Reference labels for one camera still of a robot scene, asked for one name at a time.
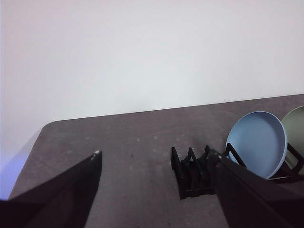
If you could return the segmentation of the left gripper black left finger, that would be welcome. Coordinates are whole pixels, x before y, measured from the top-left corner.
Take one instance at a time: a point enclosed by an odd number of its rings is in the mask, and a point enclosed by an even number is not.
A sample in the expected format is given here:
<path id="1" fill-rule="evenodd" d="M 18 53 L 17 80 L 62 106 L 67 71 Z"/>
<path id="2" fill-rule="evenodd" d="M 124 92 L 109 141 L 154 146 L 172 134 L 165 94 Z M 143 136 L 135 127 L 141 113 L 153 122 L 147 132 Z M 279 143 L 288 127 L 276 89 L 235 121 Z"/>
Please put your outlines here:
<path id="1" fill-rule="evenodd" d="M 58 176 L 0 202 L 2 228 L 83 228 L 102 173 L 96 151 Z"/>

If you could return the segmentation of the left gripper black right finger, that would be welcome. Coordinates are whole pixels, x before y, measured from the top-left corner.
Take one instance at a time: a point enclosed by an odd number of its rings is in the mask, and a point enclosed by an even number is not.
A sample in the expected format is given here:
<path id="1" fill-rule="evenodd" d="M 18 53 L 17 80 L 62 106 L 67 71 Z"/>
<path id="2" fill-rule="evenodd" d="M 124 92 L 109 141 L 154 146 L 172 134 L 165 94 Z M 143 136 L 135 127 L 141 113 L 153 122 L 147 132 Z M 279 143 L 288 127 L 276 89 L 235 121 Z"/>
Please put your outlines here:
<path id="1" fill-rule="evenodd" d="M 302 228 L 304 199 L 219 154 L 213 184 L 231 228 Z"/>

